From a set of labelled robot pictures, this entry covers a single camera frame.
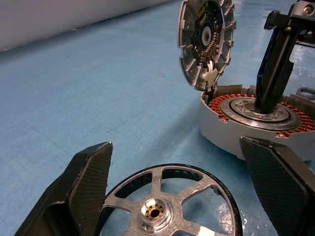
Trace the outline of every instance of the red copper coil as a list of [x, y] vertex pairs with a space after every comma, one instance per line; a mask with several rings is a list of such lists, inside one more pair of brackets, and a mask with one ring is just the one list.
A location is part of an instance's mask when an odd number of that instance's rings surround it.
[[[242, 96], [247, 97], [248, 95], [247, 94], [241, 95], [240, 93], [222, 95], [222, 96], [214, 98], [210, 102], [209, 107], [211, 110], [213, 110], [215, 113], [219, 115], [219, 119], [223, 121], [228, 121], [229, 118], [225, 114], [223, 114], [223, 112], [220, 109], [220, 103], [230, 97], [242, 97]], [[289, 137], [291, 133], [307, 132], [307, 131], [314, 130], [314, 120], [312, 120], [307, 114], [305, 114], [304, 112], [300, 111], [297, 108], [294, 108], [291, 105], [286, 105], [284, 102], [280, 102], [280, 104], [294, 111], [300, 117], [302, 125], [293, 130], [278, 131], [277, 135], [282, 136], [282, 137]]]

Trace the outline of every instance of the blue floor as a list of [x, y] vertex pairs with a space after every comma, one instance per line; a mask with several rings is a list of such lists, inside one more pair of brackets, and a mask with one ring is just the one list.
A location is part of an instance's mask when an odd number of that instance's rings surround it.
[[[231, 65], [220, 84], [255, 84], [271, 36], [270, 11], [294, 0], [237, 0]], [[200, 92], [179, 67], [175, 1], [0, 53], [0, 235], [15, 233], [72, 156], [104, 141], [108, 190], [148, 166], [201, 167], [229, 188], [244, 235], [275, 236], [245, 162], [203, 138]], [[296, 47], [286, 93], [315, 88], [314, 51]]]

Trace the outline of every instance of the blue carpet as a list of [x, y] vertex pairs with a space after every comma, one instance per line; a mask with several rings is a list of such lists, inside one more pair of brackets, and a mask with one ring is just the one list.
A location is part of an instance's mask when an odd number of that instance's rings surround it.
[[[263, 29], [267, 15], [288, 12], [294, 1], [234, 2], [235, 44], [220, 84], [249, 86], [272, 33]], [[148, 166], [195, 165], [229, 188], [244, 235], [277, 235], [245, 162], [198, 131], [200, 92], [188, 86], [178, 62], [180, 5], [144, 9], [0, 53], [0, 235], [15, 233], [76, 152], [104, 141], [114, 145], [108, 190]], [[315, 88], [314, 59], [313, 50], [295, 48], [287, 94]]]

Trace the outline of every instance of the copper winding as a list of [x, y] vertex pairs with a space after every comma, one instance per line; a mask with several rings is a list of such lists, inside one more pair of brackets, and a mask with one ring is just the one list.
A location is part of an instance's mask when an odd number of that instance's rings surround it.
[[[228, 121], [229, 118], [221, 111], [220, 109], [220, 103], [223, 102], [224, 100], [231, 98], [231, 97], [248, 97], [247, 94], [227, 94], [227, 95], [222, 95], [219, 97], [214, 98], [210, 104], [209, 107], [211, 110], [213, 110], [215, 113], [217, 113], [219, 115], [219, 119], [221, 119], [222, 121]], [[286, 106], [288, 108], [290, 108], [292, 111], [294, 111], [301, 119], [301, 126], [296, 128], [296, 129], [292, 129], [292, 130], [286, 130], [286, 131], [278, 131], [277, 135], [281, 136], [281, 137], [288, 137], [290, 134], [292, 133], [299, 133], [299, 132], [307, 132], [307, 131], [313, 131], [314, 130], [314, 120], [312, 120], [307, 114], [305, 114], [304, 112], [300, 111], [297, 108], [294, 108], [291, 105], [287, 105], [284, 102], [280, 103], [283, 106]]]

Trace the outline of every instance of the white wall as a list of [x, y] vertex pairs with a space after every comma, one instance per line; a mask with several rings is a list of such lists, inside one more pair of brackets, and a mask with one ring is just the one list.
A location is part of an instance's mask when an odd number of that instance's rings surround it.
[[170, 0], [0, 0], [0, 51]]

